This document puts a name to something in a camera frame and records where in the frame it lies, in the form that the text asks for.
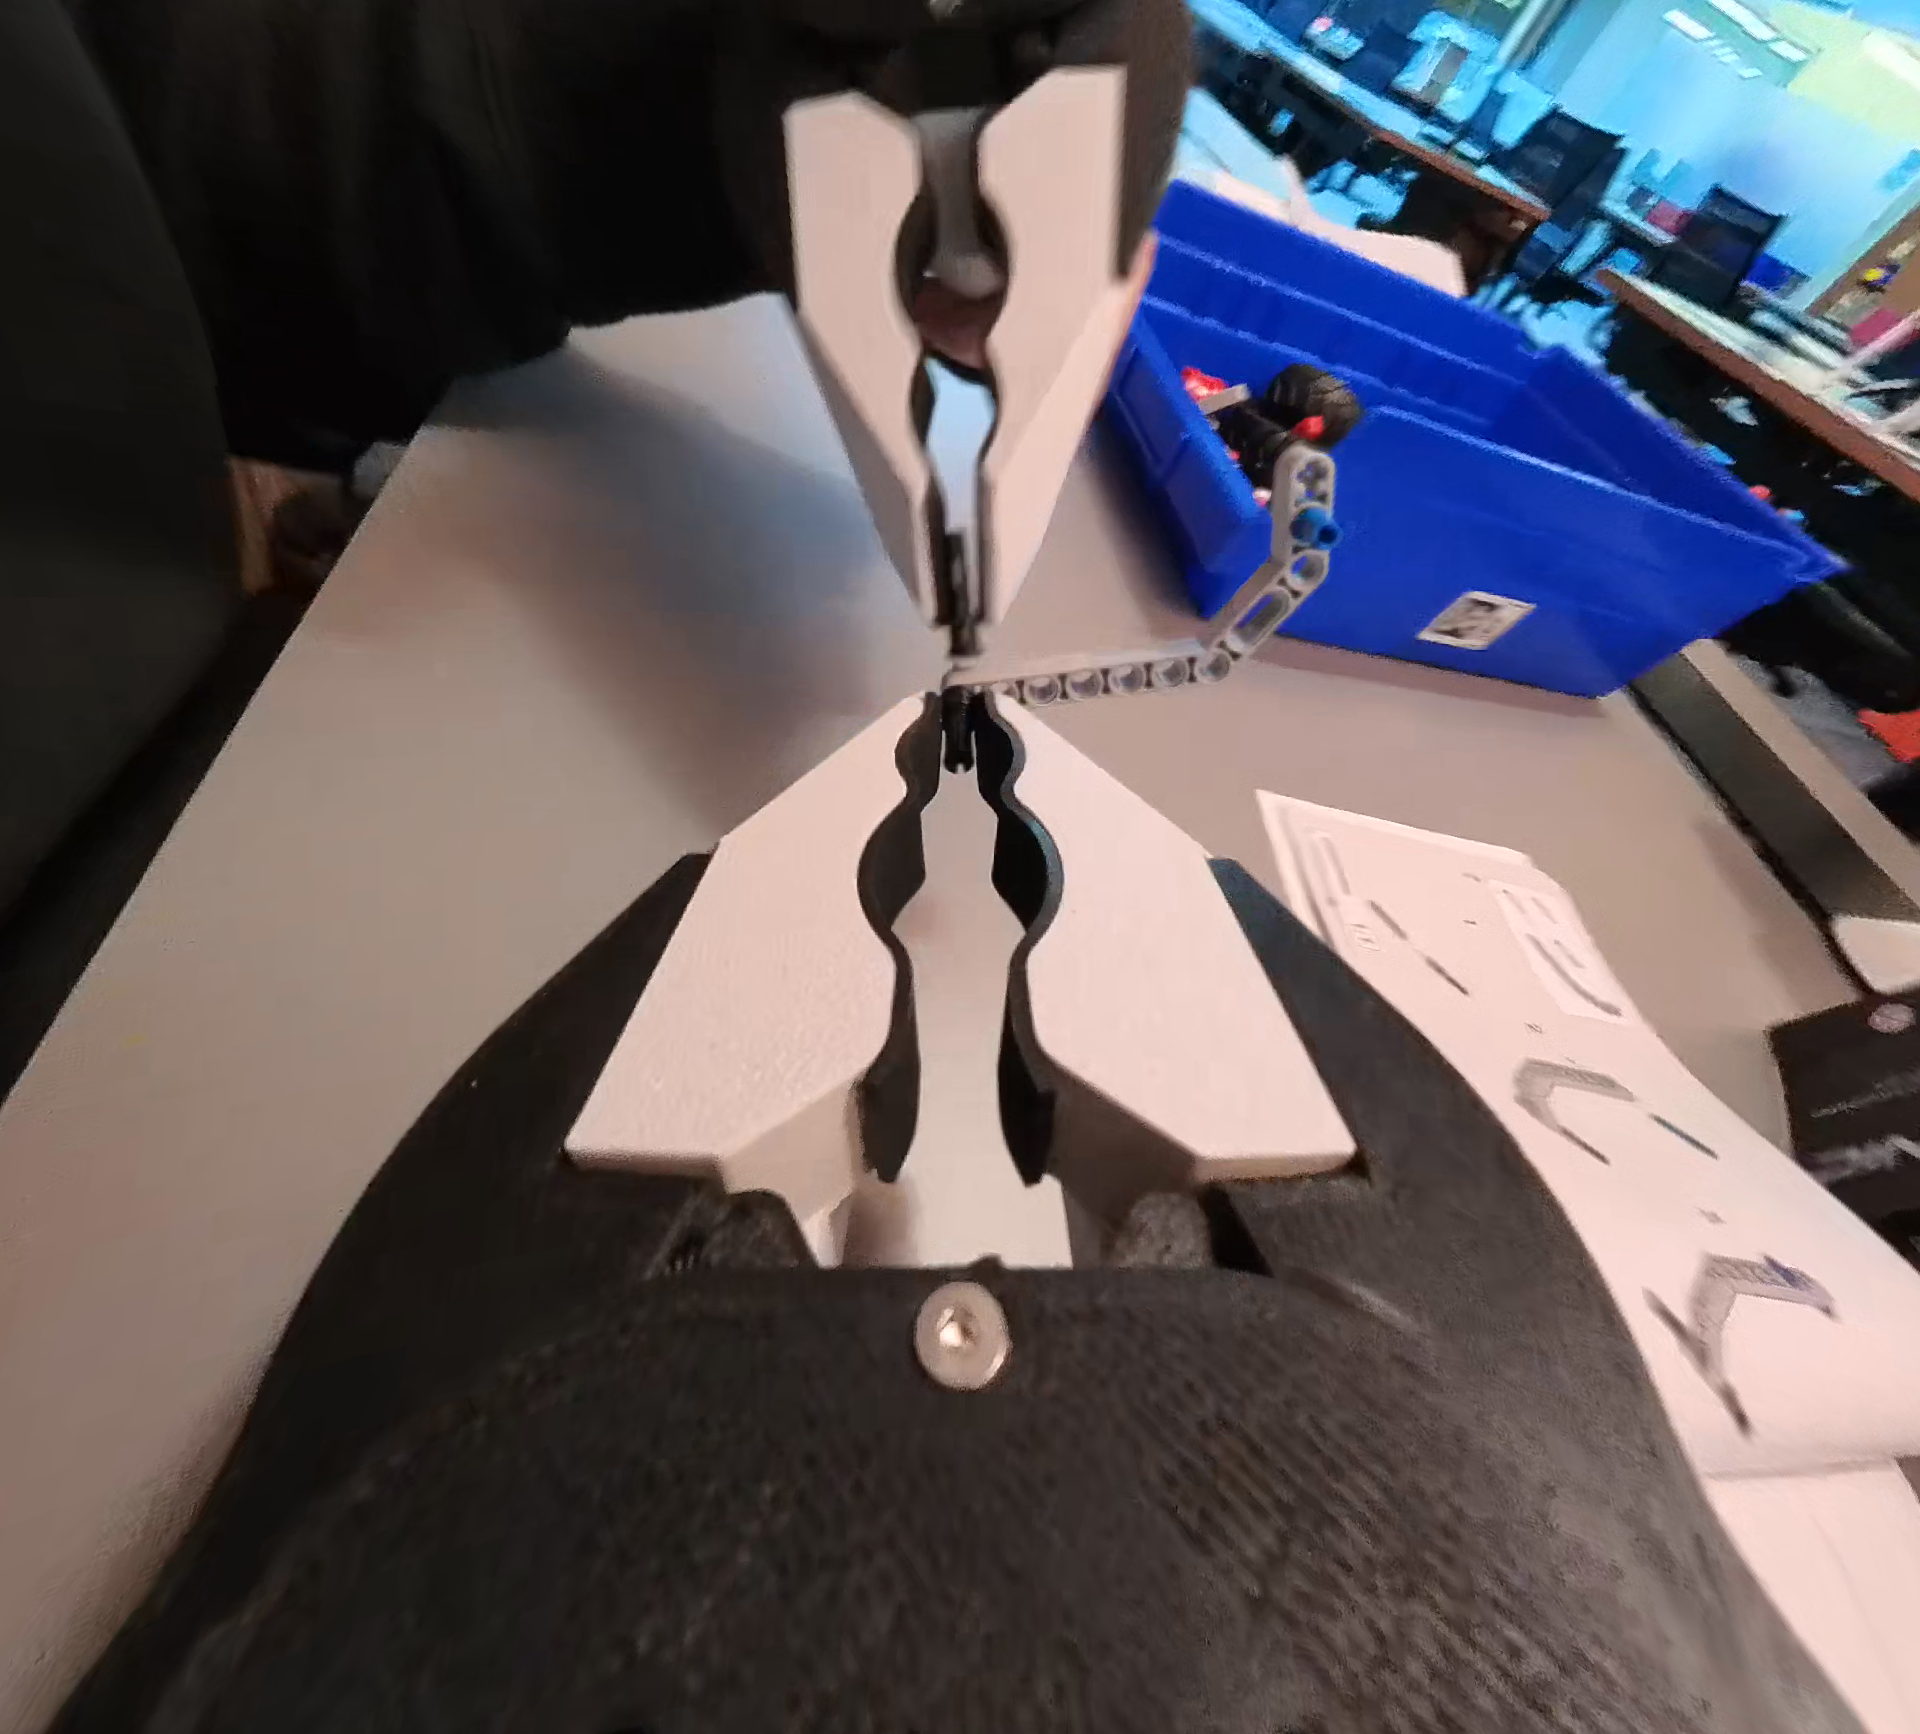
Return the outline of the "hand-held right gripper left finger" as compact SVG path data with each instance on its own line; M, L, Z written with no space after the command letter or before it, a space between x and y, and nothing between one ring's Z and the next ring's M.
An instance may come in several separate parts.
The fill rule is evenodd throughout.
M825 1265L896 1182L921 1055L903 906L943 774L943 704L903 698L723 834L564 1152L592 1171L771 1193Z

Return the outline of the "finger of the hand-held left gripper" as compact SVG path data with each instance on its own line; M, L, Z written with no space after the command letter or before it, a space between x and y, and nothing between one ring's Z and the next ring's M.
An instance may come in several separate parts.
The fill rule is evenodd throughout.
M973 473L971 651L1021 592L1132 316L1124 114L1121 65L1057 65L971 141L1003 255L985 331L993 422Z
M926 347L899 291L899 240L923 185L914 125L855 90L782 116L793 318L877 542L938 624L948 532L926 445Z

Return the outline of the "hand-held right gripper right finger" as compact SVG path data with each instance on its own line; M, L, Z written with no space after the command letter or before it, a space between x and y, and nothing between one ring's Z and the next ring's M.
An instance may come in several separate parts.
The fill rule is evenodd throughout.
M993 1074L1024 1193L987 1182L959 1260L1069 1265L1068 1214L1115 1229L1153 1195L1344 1173L1360 1147L1204 843L1037 713L966 702L1020 925Z

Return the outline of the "grey bent toy beam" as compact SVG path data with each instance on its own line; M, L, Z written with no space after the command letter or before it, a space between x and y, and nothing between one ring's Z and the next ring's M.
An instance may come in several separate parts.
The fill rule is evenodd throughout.
M1201 613L1140 473L1105 427L1076 453L1020 600L939 689L993 694L1028 710L1217 685L1245 665L1331 576L1331 549L1294 546L1306 504L1335 522L1335 460L1291 443L1276 467L1278 513L1256 505L1256 564Z

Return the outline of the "person's left forearm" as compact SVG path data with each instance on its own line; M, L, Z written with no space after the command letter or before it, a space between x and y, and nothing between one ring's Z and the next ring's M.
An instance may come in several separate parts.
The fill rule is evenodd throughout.
M340 471L572 330L775 291L769 0L242 0L201 311L229 449Z

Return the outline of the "grey desk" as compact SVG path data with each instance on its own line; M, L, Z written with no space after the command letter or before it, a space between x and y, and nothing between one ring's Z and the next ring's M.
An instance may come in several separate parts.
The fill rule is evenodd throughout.
M939 656L780 303L448 398L3 1103L3 1729L150 1586L427 1100ZM1260 790L1522 852L1768 1139L1764 1030L1855 994L1625 694L1276 640L1052 725L1267 888Z

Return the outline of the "red toy part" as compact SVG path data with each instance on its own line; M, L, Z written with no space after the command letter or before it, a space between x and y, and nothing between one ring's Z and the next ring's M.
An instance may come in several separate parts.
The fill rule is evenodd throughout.
M1241 441L1245 437L1245 423L1250 415L1245 408L1251 400L1250 387L1239 383L1230 383L1223 378L1216 378L1196 366L1185 366L1180 372L1182 387L1187 400L1196 405L1201 418L1212 425L1214 437L1228 451L1228 457L1235 467L1244 470Z

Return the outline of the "black toy wheel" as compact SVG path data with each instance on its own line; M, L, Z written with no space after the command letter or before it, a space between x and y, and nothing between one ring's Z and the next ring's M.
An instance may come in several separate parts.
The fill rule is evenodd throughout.
M1288 439L1320 449L1333 449L1365 415L1344 380L1299 359L1279 367L1253 394L1253 408Z

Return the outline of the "white instruction booklet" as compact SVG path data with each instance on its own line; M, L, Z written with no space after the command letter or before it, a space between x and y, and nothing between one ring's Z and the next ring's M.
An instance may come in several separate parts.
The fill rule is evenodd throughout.
M1761 1592L1866 1729L1916 1729L1916 1270L1680 1061L1524 853L1258 805L1285 906L1572 1219Z

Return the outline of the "wooden background table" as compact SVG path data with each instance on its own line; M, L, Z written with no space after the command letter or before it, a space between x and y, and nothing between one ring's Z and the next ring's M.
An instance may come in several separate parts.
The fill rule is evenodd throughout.
M1801 353L1637 273L1602 265L1596 284L1617 309L1714 367L1750 401L1907 502L1917 502L1916 447L1890 431L1884 418L1868 415L1842 394L1835 359Z
M1447 183L1451 202L1470 207L1455 223L1514 250L1551 215L1551 207L1491 162L1473 162L1445 145L1407 106L1344 76L1338 65L1302 50L1235 0L1185 0L1197 26L1231 41L1244 55L1276 65L1294 90L1306 90L1325 112L1383 144L1428 178Z

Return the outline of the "blue plastic bin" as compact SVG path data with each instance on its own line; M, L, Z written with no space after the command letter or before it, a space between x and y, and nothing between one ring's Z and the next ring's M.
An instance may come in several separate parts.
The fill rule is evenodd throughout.
M1482 306L1208 191L1164 190L1101 425L1199 617L1270 558L1267 505L1185 375L1323 372L1330 570L1284 630L1596 698L1843 564L1584 359Z

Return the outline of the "black office chair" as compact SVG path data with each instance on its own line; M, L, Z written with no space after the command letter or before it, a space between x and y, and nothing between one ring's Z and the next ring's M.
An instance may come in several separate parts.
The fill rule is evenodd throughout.
M1654 251L1643 277L1693 306L1725 313L1784 223L1784 214L1721 183L1707 185Z
M1609 187L1622 157L1620 136L1563 107L1547 107L1497 156L1497 170L1546 210L1515 243L1566 250Z

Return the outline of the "black toy set box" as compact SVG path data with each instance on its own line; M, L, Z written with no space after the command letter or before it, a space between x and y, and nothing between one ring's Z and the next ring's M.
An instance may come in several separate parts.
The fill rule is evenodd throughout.
M1795 1164L1917 1265L1917 988L1769 1026L1766 1043Z

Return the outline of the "person's dark clothing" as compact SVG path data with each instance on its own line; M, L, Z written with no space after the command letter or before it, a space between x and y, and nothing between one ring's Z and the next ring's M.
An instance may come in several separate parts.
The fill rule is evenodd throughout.
M201 316L81 8L2 19L5 1095L301 608L242 584Z

